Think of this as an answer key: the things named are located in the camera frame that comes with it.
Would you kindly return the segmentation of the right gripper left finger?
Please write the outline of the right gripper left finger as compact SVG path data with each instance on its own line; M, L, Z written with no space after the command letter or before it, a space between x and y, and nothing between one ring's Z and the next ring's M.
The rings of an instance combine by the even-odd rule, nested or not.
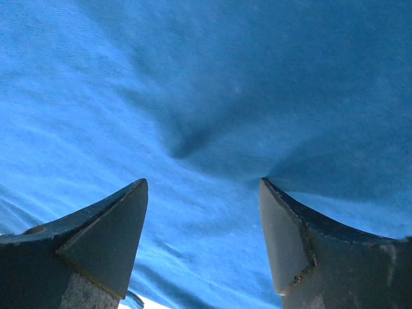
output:
M139 179L79 211L1 236L2 308L117 308L144 225Z

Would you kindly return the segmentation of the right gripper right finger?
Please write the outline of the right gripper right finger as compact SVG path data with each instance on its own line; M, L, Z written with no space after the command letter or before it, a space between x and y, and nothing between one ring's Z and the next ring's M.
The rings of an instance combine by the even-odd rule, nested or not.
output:
M410 308L411 239L335 221L262 179L259 209L284 308Z

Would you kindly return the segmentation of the dark blue t shirt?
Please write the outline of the dark blue t shirt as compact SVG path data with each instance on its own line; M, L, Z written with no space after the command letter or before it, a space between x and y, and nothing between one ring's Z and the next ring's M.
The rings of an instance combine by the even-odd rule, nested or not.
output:
M280 308L268 177L411 235L410 1L2 1L1 233L145 178L130 290Z

